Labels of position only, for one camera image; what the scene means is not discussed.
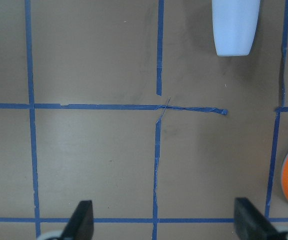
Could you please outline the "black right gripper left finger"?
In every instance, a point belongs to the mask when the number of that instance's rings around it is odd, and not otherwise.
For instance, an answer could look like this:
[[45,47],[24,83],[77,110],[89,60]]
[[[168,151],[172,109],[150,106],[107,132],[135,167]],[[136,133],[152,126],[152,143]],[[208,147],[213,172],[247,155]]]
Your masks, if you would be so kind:
[[91,200],[80,201],[64,228],[62,240],[91,240],[94,234],[93,204]]

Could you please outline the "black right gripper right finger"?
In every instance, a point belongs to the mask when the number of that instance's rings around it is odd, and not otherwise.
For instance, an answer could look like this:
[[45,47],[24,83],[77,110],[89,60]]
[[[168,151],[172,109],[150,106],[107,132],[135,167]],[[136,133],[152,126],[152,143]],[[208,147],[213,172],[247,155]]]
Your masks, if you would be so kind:
[[240,240],[280,240],[280,233],[245,197],[234,200],[234,229]]

